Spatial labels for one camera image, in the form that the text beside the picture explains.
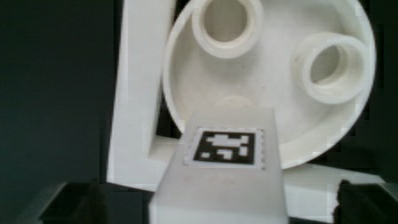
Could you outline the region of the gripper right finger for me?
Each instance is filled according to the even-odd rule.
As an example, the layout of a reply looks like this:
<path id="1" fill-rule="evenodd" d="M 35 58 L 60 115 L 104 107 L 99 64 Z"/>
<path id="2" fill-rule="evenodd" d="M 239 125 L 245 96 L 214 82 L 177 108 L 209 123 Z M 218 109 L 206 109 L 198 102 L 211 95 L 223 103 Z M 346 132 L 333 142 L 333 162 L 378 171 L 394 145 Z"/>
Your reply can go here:
<path id="1" fill-rule="evenodd" d="M 398 183 L 339 183 L 333 224 L 398 224 Z"/>

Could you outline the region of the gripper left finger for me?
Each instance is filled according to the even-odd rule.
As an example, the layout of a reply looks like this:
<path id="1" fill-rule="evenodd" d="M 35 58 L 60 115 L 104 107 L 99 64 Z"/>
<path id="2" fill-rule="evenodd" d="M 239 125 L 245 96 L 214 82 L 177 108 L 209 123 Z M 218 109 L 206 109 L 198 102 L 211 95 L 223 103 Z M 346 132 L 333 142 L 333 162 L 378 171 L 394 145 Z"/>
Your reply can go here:
<path id="1" fill-rule="evenodd" d="M 92 182 L 63 182 L 39 193 L 24 224 L 106 224 L 104 196 Z"/>

